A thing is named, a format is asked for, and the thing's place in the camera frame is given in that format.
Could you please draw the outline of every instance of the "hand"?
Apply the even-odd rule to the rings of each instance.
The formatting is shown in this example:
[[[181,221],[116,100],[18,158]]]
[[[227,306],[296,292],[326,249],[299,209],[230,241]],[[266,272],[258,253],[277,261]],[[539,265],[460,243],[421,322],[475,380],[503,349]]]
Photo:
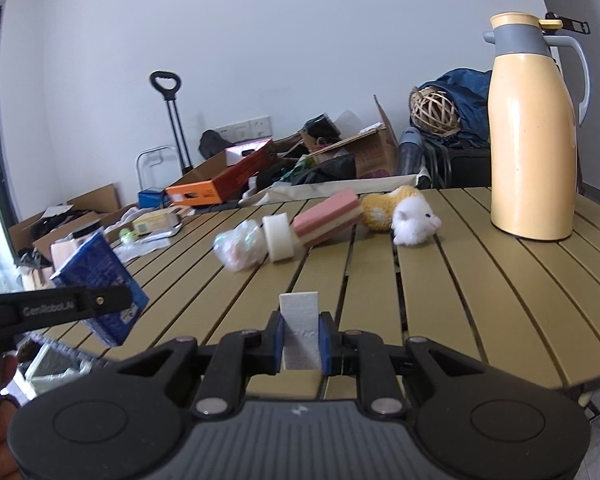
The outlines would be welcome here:
[[[2,388],[11,382],[17,367],[18,360],[14,356],[5,356]],[[9,400],[3,400],[0,404],[0,480],[23,480],[18,471],[18,465],[7,446],[7,429],[16,410],[17,407]]]

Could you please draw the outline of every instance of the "plush toy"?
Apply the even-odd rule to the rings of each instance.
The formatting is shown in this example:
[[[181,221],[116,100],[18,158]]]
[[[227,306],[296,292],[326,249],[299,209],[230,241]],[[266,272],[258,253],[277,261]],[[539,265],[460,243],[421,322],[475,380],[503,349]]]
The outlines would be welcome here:
[[[373,193],[361,201],[362,223],[372,231],[388,231],[391,228],[395,207],[410,196],[422,196],[419,190],[411,186],[400,186],[387,194]]]
[[[395,245],[418,245],[433,236],[442,220],[433,214],[429,203],[421,195],[402,200],[394,210],[391,228]]]

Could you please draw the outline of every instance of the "yellow lid lever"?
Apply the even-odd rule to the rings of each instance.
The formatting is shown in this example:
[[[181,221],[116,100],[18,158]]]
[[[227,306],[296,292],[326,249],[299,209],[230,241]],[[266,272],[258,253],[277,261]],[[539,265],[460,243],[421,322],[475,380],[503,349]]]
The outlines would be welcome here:
[[[540,28],[544,30],[558,30],[562,28],[562,20],[538,20]]]

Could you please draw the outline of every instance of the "small white rectangular block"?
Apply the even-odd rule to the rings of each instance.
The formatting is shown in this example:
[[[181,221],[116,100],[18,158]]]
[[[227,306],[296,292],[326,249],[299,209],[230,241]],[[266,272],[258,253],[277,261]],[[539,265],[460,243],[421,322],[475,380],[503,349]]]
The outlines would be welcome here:
[[[285,319],[285,370],[320,370],[318,346],[318,293],[280,294],[280,314]]]

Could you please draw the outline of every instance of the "iridescent plastic wrapped object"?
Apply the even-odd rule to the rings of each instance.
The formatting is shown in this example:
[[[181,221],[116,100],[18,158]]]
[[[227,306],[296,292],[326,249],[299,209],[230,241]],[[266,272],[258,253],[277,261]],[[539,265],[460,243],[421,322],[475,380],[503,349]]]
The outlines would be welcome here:
[[[216,236],[214,252],[227,269],[235,272],[262,263],[267,256],[267,241],[255,220],[245,220]]]

